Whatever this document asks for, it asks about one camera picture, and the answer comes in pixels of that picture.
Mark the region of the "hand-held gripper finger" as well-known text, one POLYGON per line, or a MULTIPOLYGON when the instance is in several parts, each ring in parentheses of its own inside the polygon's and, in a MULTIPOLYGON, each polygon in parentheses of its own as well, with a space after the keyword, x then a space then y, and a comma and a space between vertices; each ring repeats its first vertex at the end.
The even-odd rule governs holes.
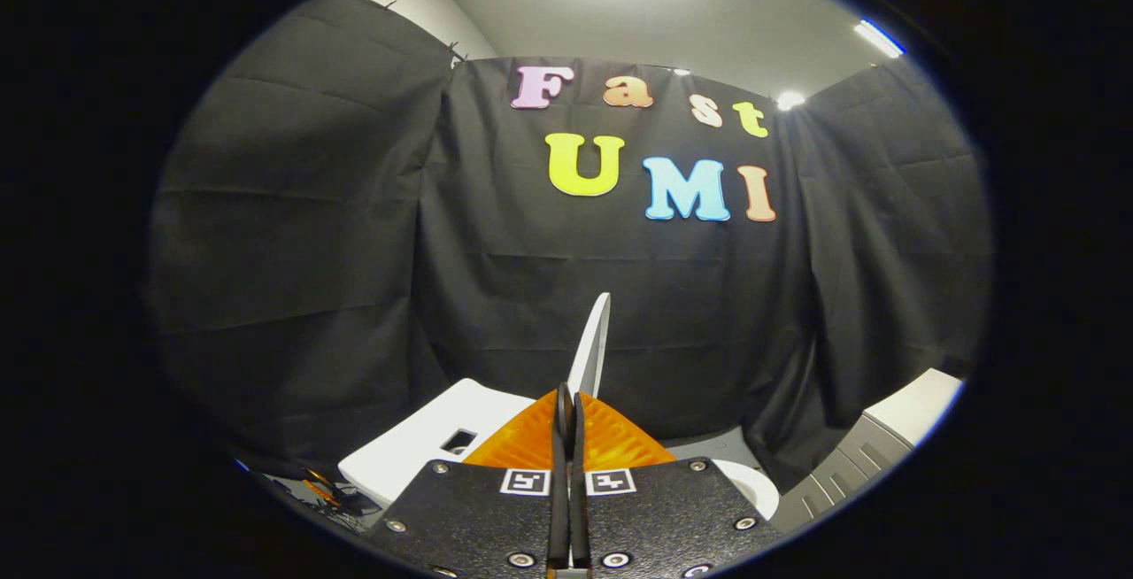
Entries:
POLYGON ((461 461, 428 459, 366 546, 429 578, 551 578, 571 559, 571 426, 559 385, 461 461))
POLYGON ((695 578, 760 556, 782 533, 719 459, 678 459, 583 393, 572 422, 572 567, 590 578, 695 578))

